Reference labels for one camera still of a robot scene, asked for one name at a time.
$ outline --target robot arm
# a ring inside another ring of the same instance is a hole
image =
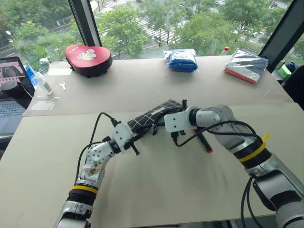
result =
[[[220,105],[207,109],[188,107],[185,111],[164,118],[168,132],[197,127],[207,128],[223,121],[236,120],[231,109]],[[297,177],[271,152],[264,142],[253,136],[229,135],[252,133],[246,126],[227,123],[211,128],[217,141],[230,151],[255,179],[253,187],[263,204],[276,211],[280,228],[304,227],[304,186]]]
[[[113,138],[107,142],[91,145],[86,153],[86,163],[69,192],[55,228],[90,228],[87,221],[93,211],[93,203],[105,174],[105,166],[109,160],[130,144],[135,134],[129,125],[118,124],[113,132]]]

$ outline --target white table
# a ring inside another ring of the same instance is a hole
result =
[[[225,105],[271,105],[293,102],[276,79],[266,70],[257,85],[223,71],[230,56],[197,57],[198,71],[182,73],[166,67],[164,59],[115,60],[108,72],[86,78],[75,72],[46,76],[54,90],[52,110],[32,110],[24,116],[88,114],[101,111],[133,112],[147,110],[168,99],[188,99],[189,104],[209,107]],[[55,69],[70,68],[57,62]],[[66,91],[59,83],[66,83]],[[44,95],[38,88],[35,96]]]
[[[267,149],[304,181],[304,113],[295,103],[232,108],[261,136],[271,134]],[[126,122],[141,112],[111,113]],[[76,163],[89,142],[97,114],[24,117],[0,161],[0,224],[10,228],[52,228],[75,178]],[[96,132],[112,132],[103,119]],[[212,135],[214,152],[197,140],[174,146],[165,130],[136,142],[112,158],[94,203],[93,228],[137,227],[240,217],[240,200],[248,175],[237,159]],[[254,191],[257,216],[273,214]]]

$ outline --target laptop keyboard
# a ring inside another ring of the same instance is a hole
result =
[[[3,103],[0,102],[0,116],[22,115],[25,109],[16,102]]]

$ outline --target red heart-shaped case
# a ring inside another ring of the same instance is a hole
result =
[[[66,48],[65,54],[71,67],[86,77],[105,73],[112,64],[111,52],[105,47],[74,44]]]

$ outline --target window frame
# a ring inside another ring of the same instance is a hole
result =
[[[260,52],[259,56],[269,60],[270,73],[304,33],[303,9],[304,1],[294,0]]]
[[[68,3],[84,45],[102,47],[90,1],[68,0]]]

